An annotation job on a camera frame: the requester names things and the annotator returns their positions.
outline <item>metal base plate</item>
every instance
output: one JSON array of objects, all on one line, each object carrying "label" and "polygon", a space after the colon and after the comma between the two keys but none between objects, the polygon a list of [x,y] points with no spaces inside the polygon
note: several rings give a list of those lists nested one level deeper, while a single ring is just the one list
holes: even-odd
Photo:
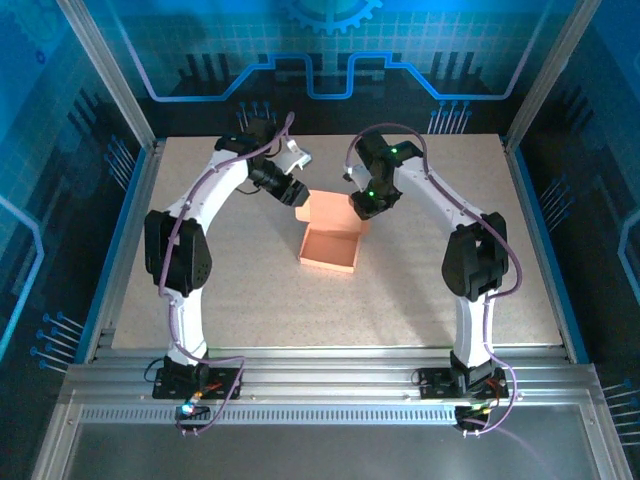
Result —
[{"label": "metal base plate", "polygon": [[[160,368],[156,372],[156,380],[152,397],[156,400],[180,400],[184,401],[196,392],[197,386],[188,382],[177,382],[165,375],[165,369]],[[210,368],[207,377],[207,385],[220,384],[215,390],[211,390],[202,396],[202,400],[223,400],[233,386],[233,381],[238,374],[237,368]],[[240,396],[240,386],[237,386],[231,394],[231,400]]]}]

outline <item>metal frame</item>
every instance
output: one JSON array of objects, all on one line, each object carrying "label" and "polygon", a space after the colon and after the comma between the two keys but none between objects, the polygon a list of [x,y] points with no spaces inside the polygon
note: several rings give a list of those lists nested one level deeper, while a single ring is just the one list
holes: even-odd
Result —
[{"label": "metal frame", "polygon": [[578,0],[542,64],[507,133],[507,151],[515,152],[551,88],[564,70],[602,0]]},{"label": "metal frame", "polygon": [[[127,122],[148,151],[151,129],[115,64],[95,23],[81,0],[58,0],[94,66],[116,99]],[[632,475],[595,368],[576,365],[562,301],[543,254],[540,233],[515,159],[515,147],[535,117],[600,0],[576,6],[556,41],[543,70],[509,131],[506,148],[516,190],[536,246],[545,282],[552,298],[566,347],[501,347],[496,353],[511,363],[523,397],[516,408],[530,405],[579,406],[585,434],[601,478],[631,479]],[[162,145],[153,150],[136,186],[118,261],[107,279],[85,364],[69,367],[33,477],[64,478],[73,459],[82,424],[168,424],[177,403],[150,398],[150,384],[142,374],[149,362],[165,351],[118,351],[111,348],[113,328],[140,238],[144,214],[157,174]],[[452,400],[420,400],[411,375],[420,367],[446,367],[448,349],[425,348],[305,348],[223,349],[211,357],[243,355],[247,358],[242,397],[232,402],[224,423],[452,423]]]},{"label": "metal frame", "polygon": [[[32,478],[64,478],[78,426],[92,423],[173,422],[178,402],[150,398],[142,378],[164,351],[110,348],[112,330],[100,338],[91,364],[72,365]],[[631,479],[595,368],[568,362],[557,346],[502,347],[496,353],[519,377],[526,406],[577,405],[585,434],[603,479]],[[306,348],[224,349],[212,356],[247,358],[242,396],[227,408],[226,424],[453,424],[453,400],[420,400],[411,382],[419,367],[445,367],[448,349]]]},{"label": "metal frame", "polygon": [[138,142],[151,150],[156,137],[84,2],[57,2]]}]

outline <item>table surface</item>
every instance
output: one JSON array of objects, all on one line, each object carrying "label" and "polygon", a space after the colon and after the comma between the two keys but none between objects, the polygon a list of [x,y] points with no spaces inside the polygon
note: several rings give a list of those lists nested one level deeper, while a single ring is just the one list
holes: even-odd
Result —
[{"label": "table surface", "polygon": [[[351,193],[342,163],[353,137],[299,136],[314,157],[296,177],[310,189]],[[409,139],[388,135],[389,143]],[[509,244],[523,271],[517,294],[496,302],[494,343],[559,344],[524,215],[497,135],[425,135],[429,162],[466,200],[507,221]],[[163,210],[200,174],[216,138],[169,138],[149,208]],[[242,188],[252,190],[246,182]],[[440,267],[447,237],[413,199],[372,220],[354,274],[300,265],[306,224],[266,192],[234,192],[207,233],[213,272],[203,292],[210,347],[450,347],[455,304]],[[166,301],[144,268],[138,244],[114,348],[165,348]],[[503,285],[515,279],[511,266]]]}]

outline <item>black plastic housing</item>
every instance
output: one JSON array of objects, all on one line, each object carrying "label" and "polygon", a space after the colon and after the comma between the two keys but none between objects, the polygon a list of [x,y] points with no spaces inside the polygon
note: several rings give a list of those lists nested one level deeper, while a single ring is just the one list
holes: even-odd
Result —
[{"label": "black plastic housing", "polygon": [[[145,267],[153,276],[154,285],[160,283],[162,265],[169,243],[169,235],[176,218],[169,212],[151,210],[144,220]],[[171,252],[166,287],[188,297],[201,288],[211,273],[211,254],[202,226],[195,219],[182,222],[176,245]]]},{"label": "black plastic housing", "polygon": [[[507,224],[502,215],[494,212],[482,218],[507,240]],[[475,302],[480,295],[499,288],[508,270],[507,252],[479,223],[460,225],[449,236],[442,277],[454,295]]]}]

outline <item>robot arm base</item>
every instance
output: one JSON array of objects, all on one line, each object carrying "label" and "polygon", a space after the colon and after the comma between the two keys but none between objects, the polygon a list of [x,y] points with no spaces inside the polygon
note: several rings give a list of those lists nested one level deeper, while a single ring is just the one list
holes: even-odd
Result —
[{"label": "robot arm base", "polygon": [[165,356],[158,369],[153,388],[157,400],[188,401],[196,392],[205,392],[202,400],[225,398],[231,388],[231,399],[240,397],[241,382],[234,387],[238,368],[210,367],[204,363],[183,365]]},{"label": "robot arm base", "polygon": [[[489,360],[477,367],[464,366],[451,352],[451,367],[449,368],[420,368],[413,374],[413,383],[420,389],[420,398],[427,399],[459,399],[473,398],[489,400],[499,396],[507,398],[507,388],[504,370],[496,367]],[[497,385],[498,392],[489,385]]]}]

